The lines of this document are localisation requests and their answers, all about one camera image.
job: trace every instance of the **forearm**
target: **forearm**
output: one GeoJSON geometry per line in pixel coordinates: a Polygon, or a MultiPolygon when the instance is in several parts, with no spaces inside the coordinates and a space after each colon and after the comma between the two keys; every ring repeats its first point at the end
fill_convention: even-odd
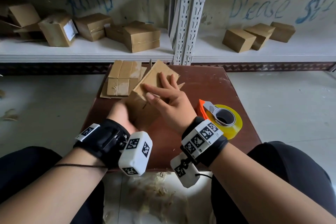
{"type": "Polygon", "coordinates": [[[321,206],[230,143],[210,170],[250,224],[336,223],[321,206]]]}
{"type": "MultiPolygon", "coordinates": [[[[59,163],[103,165],[81,148],[59,163]]],[[[0,205],[0,223],[70,223],[107,169],[55,167],[0,205]]]]}

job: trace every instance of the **white shelf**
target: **white shelf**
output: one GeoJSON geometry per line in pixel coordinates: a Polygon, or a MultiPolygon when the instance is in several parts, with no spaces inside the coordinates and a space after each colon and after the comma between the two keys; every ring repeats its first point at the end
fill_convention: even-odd
{"type": "Polygon", "coordinates": [[[268,40],[259,51],[237,53],[222,44],[225,30],[199,30],[192,63],[335,62],[336,36],[327,32],[296,32],[288,43],[268,40]]]}
{"type": "Polygon", "coordinates": [[[124,44],[108,38],[90,42],[78,37],[68,47],[50,47],[47,43],[21,42],[15,39],[0,41],[0,63],[35,62],[114,62],[114,60],[137,60],[149,62],[173,60],[173,49],[166,29],[161,30],[160,47],[130,53],[124,44]]]}

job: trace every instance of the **fingernail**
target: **fingernail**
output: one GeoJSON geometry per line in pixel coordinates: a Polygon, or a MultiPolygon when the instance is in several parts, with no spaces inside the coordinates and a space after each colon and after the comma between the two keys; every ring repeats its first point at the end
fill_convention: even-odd
{"type": "Polygon", "coordinates": [[[146,93],[146,98],[147,98],[148,100],[153,100],[155,97],[153,96],[152,93],[147,92],[147,93],[146,93]]]}

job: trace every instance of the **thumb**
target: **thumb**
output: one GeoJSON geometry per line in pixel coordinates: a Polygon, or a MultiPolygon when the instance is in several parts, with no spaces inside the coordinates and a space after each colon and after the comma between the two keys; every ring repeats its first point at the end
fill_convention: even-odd
{"type": "Polygon", "coordinates": [[[161,98],[158,98],[157,96],[154,96],[152,93],[147,92],[146,93],[146,98],[148,102],[155,106],[160,112],[164,112],[169,108],[169,105],[165,103],[161,98]]]}

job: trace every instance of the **leg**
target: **leg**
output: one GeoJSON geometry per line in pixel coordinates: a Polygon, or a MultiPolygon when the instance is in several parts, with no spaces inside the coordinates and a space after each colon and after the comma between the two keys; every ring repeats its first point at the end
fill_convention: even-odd
{"type": "MultiPolygon", "coordinates": [[[[43,175],[62,157],[43,147],[27,147],[0,158],[0,204],[43,175]]],[[[102,223],[104,184],[101,181],[71,224],[102,223]]]]}
{"type": "MultiPolygon", "coordinates": [[[[307,154],[282,142],[269,142],[259,144],[248,156],[336,216],[336,197],[330,178],[307,154]]],[[[228,219],[248,223],[214,176],[211,202],[217,223],[228,219]]]]}

